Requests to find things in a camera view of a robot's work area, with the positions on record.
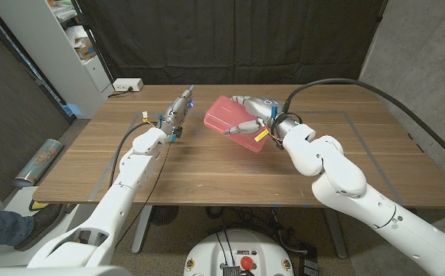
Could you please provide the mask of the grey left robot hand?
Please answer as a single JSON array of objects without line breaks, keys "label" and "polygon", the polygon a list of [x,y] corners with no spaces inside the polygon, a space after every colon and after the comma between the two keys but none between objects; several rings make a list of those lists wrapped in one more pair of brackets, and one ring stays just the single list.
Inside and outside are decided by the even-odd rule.
[{"label": "grey left robot hand", "polygon": [[190,85],[180,97],[176,98],[168,107],[165,114],[159,119],[159,129],[173,143],[182,135],[182,124],[193,104],[194,85]]}]

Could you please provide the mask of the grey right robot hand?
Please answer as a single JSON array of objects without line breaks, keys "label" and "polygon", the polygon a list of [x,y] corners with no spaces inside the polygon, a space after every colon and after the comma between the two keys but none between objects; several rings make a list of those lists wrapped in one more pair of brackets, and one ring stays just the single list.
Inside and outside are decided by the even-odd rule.
[{"label": "grey right robot hand", "polygon": [[236,126],[226,129],[225,136],[235,134],[254,134],[261,127],[268,129],[273,140],[283,141],[286,133],[296,125],[302,123],[302,119],[294,113],[283,113],[283,105],[274,99],[264,97],[233,96],[231,101],[244,107],[245,111],[254,120],[239,123]]}]

